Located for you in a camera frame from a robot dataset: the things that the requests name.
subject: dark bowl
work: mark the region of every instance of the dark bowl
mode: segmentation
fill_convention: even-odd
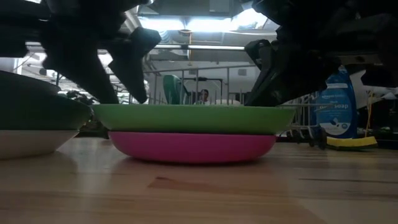
[[[0,87],[1,94],[17,91],[56,95],[61,90],[59,86],[49,82],[5,71],[0,71]]]
[[[0,130],[77,130],[90,107],[62,96],[17,92],[0,96]]]

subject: green bowl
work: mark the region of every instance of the green bowl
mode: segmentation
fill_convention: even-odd
[[[276,134],[294,117],[292,109],[201,105],[94,105],[112,131],[160,133]]]
[[[15,93],[0,96],[0,130],[77,130],[90,107],[56,95]]]

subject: person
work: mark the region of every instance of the person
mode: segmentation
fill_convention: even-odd
[[[201,90],[200,92],[200,100],[196,102],[198,105],[209,105],[210,102],[208,101],[209,91],[206,89]]]

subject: soap label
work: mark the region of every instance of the soap label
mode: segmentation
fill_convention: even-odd
[[[318,104],[332,106],[318,107],[317,123],[332,136],[339,136],[347,132],[351,126],[352,105],[344,88],[327,88],[317,98]]]

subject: stacked bowls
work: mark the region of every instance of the stacked bowls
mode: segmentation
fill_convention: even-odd
[[[222,163],[267,153],[294,110],[201,105],[94,105],[121,152],[148,161]]]
[[[59,87],[0,71],[0,159],[51,153],[78,134],[91,109]]]

